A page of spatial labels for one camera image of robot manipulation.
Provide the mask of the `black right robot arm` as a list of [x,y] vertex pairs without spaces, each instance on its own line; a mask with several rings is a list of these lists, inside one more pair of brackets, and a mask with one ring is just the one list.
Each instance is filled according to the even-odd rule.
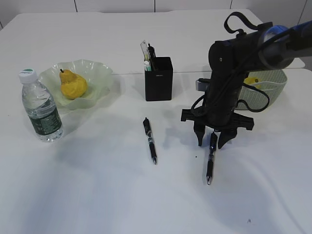
[[250,72],[284,69],[295,58],[312,54],[312,23],[310,21],[287,28],[271,22],[252,24],[241,12],[232,12],[251,33],[243,29],[224,28],[235,34],[234,39],[218,40],[209,49],[212,70],[208,88],[190,109],[184,109],[182,121],[191,120],[198,144],[201,145],[206,127],[219,132],[217,145],[221,148],[235,138],[238,128],[252,130],[254,120],[235,113],[241,103],[239,94]]

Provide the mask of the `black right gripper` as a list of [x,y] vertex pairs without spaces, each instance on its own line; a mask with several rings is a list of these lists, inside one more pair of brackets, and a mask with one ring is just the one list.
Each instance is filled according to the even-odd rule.
[[205,116],[196,117],[191,113],[190,109],[183,109],[181,114],[181,121],[191,120],[196,124],[194,125],[194,133],[197,137],[198,146],[202,146],[202,141],[205,135],[205,127],[210,127],[220,132],[218,139],[218,148],[221,149],[228,141],[237,136],[237,128],[245,128],[251,131],[254,127],[254,119],[246,117],[237,113],[232,113],[230,120],[227,124],[222,126],[213,125]]

